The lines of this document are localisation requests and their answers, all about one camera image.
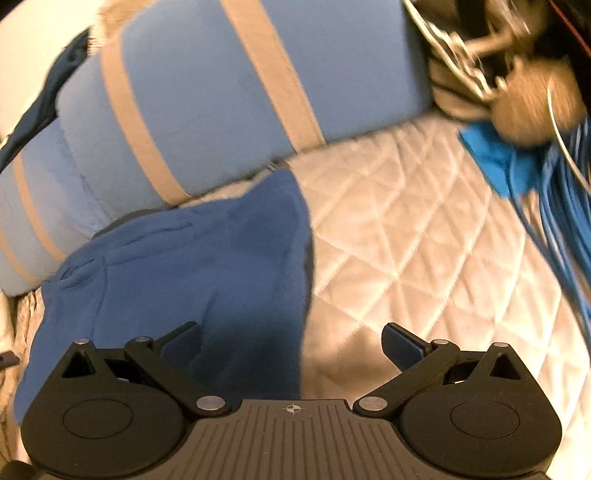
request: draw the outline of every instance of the light blue padded roll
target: light blue padded roll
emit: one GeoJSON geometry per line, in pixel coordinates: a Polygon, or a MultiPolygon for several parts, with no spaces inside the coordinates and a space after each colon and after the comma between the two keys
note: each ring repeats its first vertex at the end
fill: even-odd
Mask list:
{"type": "MultiPolygon", "coordinates": [[[[262,4],[326,141],[413,118],[431,105],[424,54],[400,0],[262,4]]],[[[118,122],[104,51],[64,85],[59,120],[22,152],[38,214],[66,254],[122,216],[167,204],[118,122]]],[[[121,57],[153,144],[189,196],[294,153],[219,0],[158,0],[124,28],[121,57]]],[[[18,294],[61,262],[23,214],[10,167],[0,175],[0,190],[3,245],[13,254],[0,251],[0,287],[18,294]]]]}

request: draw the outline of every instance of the white bedding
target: white bedding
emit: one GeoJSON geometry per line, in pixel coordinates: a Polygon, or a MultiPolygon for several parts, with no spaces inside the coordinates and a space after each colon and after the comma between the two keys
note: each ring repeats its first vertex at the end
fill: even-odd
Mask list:
{"type": "MultiPolygon", "coordinates": [[[[576,321],[511,205],[491,192],[457,140],[458,127],[434,112],[289,161],[309,204],[316,255],[303,393],[352,401],[389,380],[397,370],[380,334],[391,321],[463,349],[508,342],[563,424],[548,474],[589,480],[591,374],[576,321]]],[[[17,353],[25,358],[40,300],[30,294],[19,307],[17,337],[25,333],[17,353]]],[[[0,398],[12,394],[7,388],[0,398]]],[[[23,458],[17,431],[7,430],[13,455],[23,458]]]]}

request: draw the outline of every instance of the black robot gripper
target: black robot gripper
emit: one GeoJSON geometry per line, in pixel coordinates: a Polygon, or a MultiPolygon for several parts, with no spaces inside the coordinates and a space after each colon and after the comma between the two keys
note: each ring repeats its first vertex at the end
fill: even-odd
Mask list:
{"type": "Polygon", "coordinates": [[[28,478],[542,480],[561,441],[556,412],[507,343],[466,352],[390,323],[382,349],[401,374],[352,409],[230,405],[160,356],[191,328],[115,350],[73,343],[23,421],[28,478]]]}

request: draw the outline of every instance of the metal pin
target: metal pin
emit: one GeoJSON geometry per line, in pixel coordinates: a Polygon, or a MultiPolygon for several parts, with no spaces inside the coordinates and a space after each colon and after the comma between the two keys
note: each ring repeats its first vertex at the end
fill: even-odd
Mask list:
{"type": "Polygon", "coordinates": [[[216,395],[207,395],[197,400],[197,408],[206,411],[216,411],[224,408],[226,401],[222,397],[216,395]]]}
{"type": "Polygon", "coordinates": [[[359,400],[359,406],[367,411],[380,411],[388,406],[388,402],[382,397],[364,397],[359,400]]]}

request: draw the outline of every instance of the blue cloth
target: blue cloth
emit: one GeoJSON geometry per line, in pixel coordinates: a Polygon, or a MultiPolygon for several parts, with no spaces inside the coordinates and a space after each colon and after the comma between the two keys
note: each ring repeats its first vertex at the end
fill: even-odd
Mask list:
{"type": "Polygon", "coordinates": [[[241,198],[146,215],[97,237],[43,284],[16,421],[74,340],[121,348],[189,321],[200,339],[187,335],[192,354],[185,343],[177,357],[212,394],[299,398],[310,245],[305,200],[284,169],[241,198]]]}
{"type": "Polygon", "coordinates": [[[480,167],[491,188],[502,198],[509,197],[507,173],[517,155],[513,183],[516,194],[524,194],[540,183],[544,149],[520,150],[506,143],[491,122],[477,122],[460,133],[464,146],[480,167]]]}

